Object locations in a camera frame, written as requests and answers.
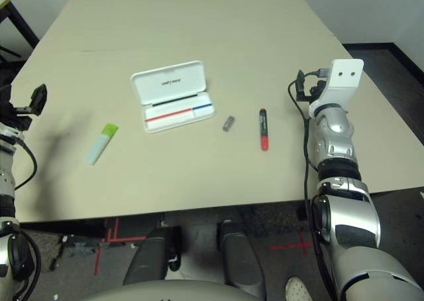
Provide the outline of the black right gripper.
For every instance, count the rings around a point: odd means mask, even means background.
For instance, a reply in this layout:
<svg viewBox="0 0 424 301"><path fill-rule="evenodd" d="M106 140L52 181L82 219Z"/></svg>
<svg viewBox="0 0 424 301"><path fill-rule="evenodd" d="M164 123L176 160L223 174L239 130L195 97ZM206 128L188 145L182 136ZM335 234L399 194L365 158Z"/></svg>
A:
<svg viewBox="0 0 424 301"><path fill-rule="evenodd" d="M297 73L297 100L305 101L305 91L304 91L304 82L305 75L302 70L299 70ZM316 86L311 87L309 90L310 96L308 97L309 102L316 101L322 94L326 86L326 81L319 80Z"/></svg>

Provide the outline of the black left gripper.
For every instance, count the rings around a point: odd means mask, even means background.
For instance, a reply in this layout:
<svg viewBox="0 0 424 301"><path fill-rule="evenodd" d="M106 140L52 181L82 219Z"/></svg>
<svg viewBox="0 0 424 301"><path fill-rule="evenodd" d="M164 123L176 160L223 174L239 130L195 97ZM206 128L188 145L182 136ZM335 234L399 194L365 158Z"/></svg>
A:
<svg viewBox="0 0 424 301"><path fill-rule="evenodd" d="M8 126L19 131L28 131L32 119L30 114L40 115L46 104L46 85L38 86L31 95L30 105L26 107L14 107L8 105Z"/></svg>

